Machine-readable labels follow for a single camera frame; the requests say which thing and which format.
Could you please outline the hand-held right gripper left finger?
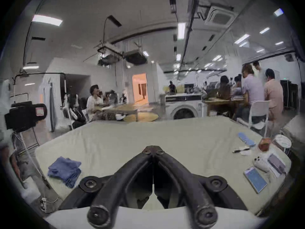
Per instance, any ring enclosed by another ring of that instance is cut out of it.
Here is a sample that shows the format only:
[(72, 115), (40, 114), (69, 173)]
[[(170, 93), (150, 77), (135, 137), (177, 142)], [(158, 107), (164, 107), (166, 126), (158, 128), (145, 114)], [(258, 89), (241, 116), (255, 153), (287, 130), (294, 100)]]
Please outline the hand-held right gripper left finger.
[(89, 207), (87, 221), (91, 226), (97, 229), (113, 228), (119, 206), (131, 205), (126, 198), (128, 188), (152, 164), (152, 159), (153, 146), (147, 146), (112, 175), (82, 178), (58, 210)]

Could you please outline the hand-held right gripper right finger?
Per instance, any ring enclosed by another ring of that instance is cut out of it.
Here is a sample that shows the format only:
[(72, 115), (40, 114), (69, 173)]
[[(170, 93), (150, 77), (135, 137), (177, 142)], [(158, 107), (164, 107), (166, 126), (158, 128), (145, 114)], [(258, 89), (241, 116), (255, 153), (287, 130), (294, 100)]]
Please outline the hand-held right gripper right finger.
[(153, 180), (165, 209), (187, 207), (195, 229), (213, 227), (219, 219), (216, 206), (247, 211), (238, 194), (221, 176), (196, 175), (159, 146), (153, 146)]

